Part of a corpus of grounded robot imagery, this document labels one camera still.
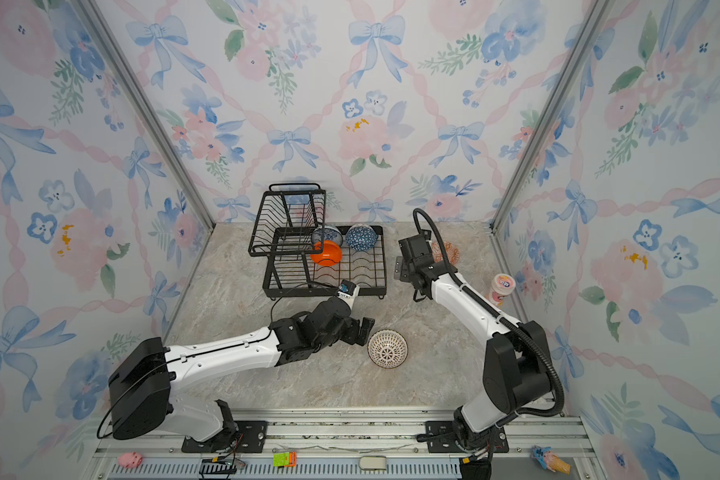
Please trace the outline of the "orange plastic bowl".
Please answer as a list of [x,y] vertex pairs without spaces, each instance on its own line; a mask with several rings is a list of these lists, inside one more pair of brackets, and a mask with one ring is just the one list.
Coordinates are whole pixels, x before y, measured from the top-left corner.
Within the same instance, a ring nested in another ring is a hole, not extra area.
[[333,267],[338,265],[342,258],[342,248],[333,242],[326,241],[314,244],[316,252],[311,254],[311,260],[314,264],[322,267]]

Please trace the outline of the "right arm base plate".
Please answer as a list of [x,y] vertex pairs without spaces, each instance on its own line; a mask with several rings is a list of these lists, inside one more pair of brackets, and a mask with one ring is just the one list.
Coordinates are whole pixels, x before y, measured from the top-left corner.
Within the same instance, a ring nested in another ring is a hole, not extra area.
[[451,421],[427,421],[425,431],[416,436],[429,453],[472,454],[492,447],[495,453],[508,453],[510,448],[503,428],[472,432],[467,426]]

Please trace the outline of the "blue floral bowl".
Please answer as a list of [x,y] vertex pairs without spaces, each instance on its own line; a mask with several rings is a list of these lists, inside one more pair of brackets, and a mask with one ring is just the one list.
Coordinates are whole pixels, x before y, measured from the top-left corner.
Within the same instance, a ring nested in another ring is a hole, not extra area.
[[344,237],[341,231],[337,227],[332,225],[324,225],[317,227],[313,230],[311,234],[312,244],[330,241],[341,247],[343,244],[343,240]]

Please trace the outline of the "aluminium corner post right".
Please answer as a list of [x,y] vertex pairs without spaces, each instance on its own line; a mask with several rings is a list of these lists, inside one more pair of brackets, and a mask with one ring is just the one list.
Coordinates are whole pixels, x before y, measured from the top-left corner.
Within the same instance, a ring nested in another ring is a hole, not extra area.
[[557,115],[563,108],[572,88],[572,82],[583,68],[585,56],[594,45],[596,37],[603,28],[603,22],[607,16],[612,2],[607,0],[596,0],[590,3],[590,9],[584,16],[581,28],[574,38],[574,43],[568,57],[563,63],[559,77],[550,91],[550,96],[541,110],[539,122],[529,140],[527,148],[521,156],[517,168],[513,173],[508,188],[502,197],[499,208],[490,223],[491,233],[498,236],[508,222],[512,210],[512,204],[519,195],[525,178],[533,168],[536,155],[541,150],[547,135],[553,130]]

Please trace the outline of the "ice cream cone toy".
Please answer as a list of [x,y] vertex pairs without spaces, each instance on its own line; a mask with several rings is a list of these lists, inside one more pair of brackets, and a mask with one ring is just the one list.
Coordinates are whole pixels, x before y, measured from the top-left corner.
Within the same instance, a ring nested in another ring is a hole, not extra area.
[[571,465],[555,454],[550,447],[534,446],[532,448],[532,458],[547,471],[565,475],[571,473]]

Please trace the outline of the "aluminium corner post left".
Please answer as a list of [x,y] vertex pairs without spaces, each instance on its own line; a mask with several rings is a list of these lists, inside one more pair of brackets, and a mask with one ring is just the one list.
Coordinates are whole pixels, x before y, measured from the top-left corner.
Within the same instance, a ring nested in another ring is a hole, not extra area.
[[169,135],[163,128],[156,110],[150,103],[144,88],[137,80],[137,76],[126,58],[121,46],[116,40],[111,28],[95,1],[72,1],[72,6],[80,15],[83,24],[89,29],[96,45],[110,62],[118,80],[122,82],[137,118],[142,122],[149,137],[154,141],[158,151],[162,154],[164,162],[176,178],[178,185],[184,191],[189,204],[199,215],[201,223],[212,230],[215,226],[208,208],[201,198],[197,188],[192,182],[188,170],[177,156]]

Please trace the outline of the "pink yogurt cup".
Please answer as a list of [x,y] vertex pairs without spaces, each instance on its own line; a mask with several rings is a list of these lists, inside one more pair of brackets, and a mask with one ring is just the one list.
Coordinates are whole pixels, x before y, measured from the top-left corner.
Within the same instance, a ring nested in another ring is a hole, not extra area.
[[491,281],[488,299],[494,306],[501,307],[505,298],[510,296],[515,288],[516,281],[511,275],[497,274]]

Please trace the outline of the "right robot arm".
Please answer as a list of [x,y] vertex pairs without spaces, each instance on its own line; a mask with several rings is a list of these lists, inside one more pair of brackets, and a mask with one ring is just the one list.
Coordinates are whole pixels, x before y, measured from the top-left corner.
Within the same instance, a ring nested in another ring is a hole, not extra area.
[[522,415],[562,413],[565,390],[553,366],[543,328],[492,305],[445,260],[437,262],[424,234],[399,241],[399,279],[414,287],[414,299],[446,308],[483,344],[482,389],[457,408],[452,423],[457,444],[488,446],[498,430]]

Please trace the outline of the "blue triangle pattern bowl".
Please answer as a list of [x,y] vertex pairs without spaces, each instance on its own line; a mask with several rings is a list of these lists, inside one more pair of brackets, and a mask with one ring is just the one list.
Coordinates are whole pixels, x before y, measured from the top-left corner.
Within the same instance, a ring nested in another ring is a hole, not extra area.
[[370,225],[355,224],[347,230],[344,239],[350,249],[367,252],[376,245],[378,234]]

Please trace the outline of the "aluminium front rail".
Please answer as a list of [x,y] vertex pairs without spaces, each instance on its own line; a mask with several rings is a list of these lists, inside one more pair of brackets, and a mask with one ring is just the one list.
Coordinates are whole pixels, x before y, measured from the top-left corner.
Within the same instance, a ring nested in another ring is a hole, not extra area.
[[[103,440],[83,473],[85,479],[461,479],[479,478],[490,460],[495,479],[554,479],[532,458],[534,446],[550,447],[571,465],[571,479],[602,479],[604,469],[577,417],[520,417],[505,434],[508,453],[429,453],[416,436],[427,421],[450,421],[446,410],[415,407],[241,410],[238,421],[266,421],[261,453],[182,453],[182,437],[155,433],[136,440]],[[118,457],[138,452],[135,469]],[[273,455],[295,452],[291,468],[273,466]],[[385,471],[363,471],[362,456],[385,456]]]

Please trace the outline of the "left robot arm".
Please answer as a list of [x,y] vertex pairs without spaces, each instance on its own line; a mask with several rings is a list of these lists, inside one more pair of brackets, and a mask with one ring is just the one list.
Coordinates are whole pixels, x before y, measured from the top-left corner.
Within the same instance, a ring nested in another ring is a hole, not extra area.
[[224,450],[239,433],[229,404],[202,401],[191,387],[208,380],[304,361],[338,342],[367,344],[372,318],[356,319],[341,297],[281,318],[251,333],[203,344],[142,341],[109,377],[110,409],[97,436],[131,440],[154,430],[182,435],[205,451]]

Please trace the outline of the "green orange small block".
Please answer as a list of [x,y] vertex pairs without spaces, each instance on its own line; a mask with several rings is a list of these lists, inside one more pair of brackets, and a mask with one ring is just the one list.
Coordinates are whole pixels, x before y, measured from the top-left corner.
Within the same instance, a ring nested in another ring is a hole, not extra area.
[[297,464],[295,452],[281,452],[273,455],[273,466],[276,468],[291,468]]

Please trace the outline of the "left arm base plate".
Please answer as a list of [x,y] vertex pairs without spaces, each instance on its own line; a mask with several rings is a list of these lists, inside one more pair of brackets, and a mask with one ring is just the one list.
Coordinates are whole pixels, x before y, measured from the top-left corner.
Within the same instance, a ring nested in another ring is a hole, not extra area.
[[205,441],[186,437],[181,446],[182,453],[261,453],[269,424],[266,421],[235,421],[225,426],[215,436]]

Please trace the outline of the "aluminium corner post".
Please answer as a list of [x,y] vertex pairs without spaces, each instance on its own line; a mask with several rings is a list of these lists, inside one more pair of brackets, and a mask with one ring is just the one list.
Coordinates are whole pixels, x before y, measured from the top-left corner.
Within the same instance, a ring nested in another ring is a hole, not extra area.
[[150,103],[144,88],[137,80],[137,76],[126,58],[121,46],[116,40],[111,28],[95,1],[72,1],[72,6],[80,15],[83,24],[89,29],[96,45],[110,62],[118,80],[122,82],[137,118],[142,122],[149,137],[154,141],[158,151],[162,154],[164,162],[176,178],[178,185],[184,191],[189,204],[199,215],[201,223],[212,230],[215,226],[208,208],[201,198],[197,188],[192,182],[188,170],[177,156],[169,135],[163,128],[156,110]]
[[559,77],[550,91],[550,96],[541,110],[539,122],[529,140],[527,148],[521,156],[517,168],[513,173],[508,188],[502,197],[499,208],[490,223],[491,233],[498,236],[508,222],[512,210],[512,204],[519,195],[525,178],[533,168],[536,155],[541,150],[547,135],[553,130],[557,115],[563,108],[572,88],[572,82],[583,68],[585,56],[594,45],[596,37],[603,28],[603,22],[607,16],[612,2],[607,0],[596,0],[590,3],[590,9],[584,16],[581,28],[574,38],[574,43],[568,57],[563,63]]

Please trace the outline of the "red patterned bowl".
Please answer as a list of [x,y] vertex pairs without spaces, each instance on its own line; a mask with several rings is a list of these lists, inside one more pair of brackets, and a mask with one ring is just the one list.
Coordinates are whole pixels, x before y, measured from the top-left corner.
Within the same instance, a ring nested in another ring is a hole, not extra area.
[[456,265],[460,259],[459,249],[451,242],[444,242],[444,248],[441,249],[439,243],[433,240],[431,243],[432,255],[434,262],[442,262],[443,254],[446,254],[448,261],[451,265]]

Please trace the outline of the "white brown lattice bowl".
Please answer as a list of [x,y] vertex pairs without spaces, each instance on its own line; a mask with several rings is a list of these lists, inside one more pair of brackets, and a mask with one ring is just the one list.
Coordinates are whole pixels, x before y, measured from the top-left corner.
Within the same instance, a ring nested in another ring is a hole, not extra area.
[[382,369],[395,369],[407,359],[408,344],[399,332],[384,329],[369,338],[367,352],[376,366]]

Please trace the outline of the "black wire dish rack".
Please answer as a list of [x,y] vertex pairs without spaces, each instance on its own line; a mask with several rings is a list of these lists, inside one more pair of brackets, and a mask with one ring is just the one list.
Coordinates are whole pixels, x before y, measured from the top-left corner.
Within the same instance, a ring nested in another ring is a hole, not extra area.
[[332,294],[347,280],[384,298],[387,269],[380,225],[326,220],[328,192],[318,183],[275,183],[262,195],[248,253],[267,260],[262,289],[272,299]]

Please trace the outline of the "white small eraser block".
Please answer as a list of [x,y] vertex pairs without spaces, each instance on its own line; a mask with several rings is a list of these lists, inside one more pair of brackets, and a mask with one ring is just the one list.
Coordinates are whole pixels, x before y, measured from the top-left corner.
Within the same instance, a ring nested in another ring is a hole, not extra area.
[[358,467],[363,471],[385,471],[387,458],[385,456],[362,456],[359,458]]

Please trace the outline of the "pink toy pig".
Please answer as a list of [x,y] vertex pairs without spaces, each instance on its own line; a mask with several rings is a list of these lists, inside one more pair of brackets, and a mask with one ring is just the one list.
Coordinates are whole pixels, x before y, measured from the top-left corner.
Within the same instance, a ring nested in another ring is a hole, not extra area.
[[124,469],[135,469],[143,463],[143,456],[138,452],[126,452],[117,459],[118,466]]

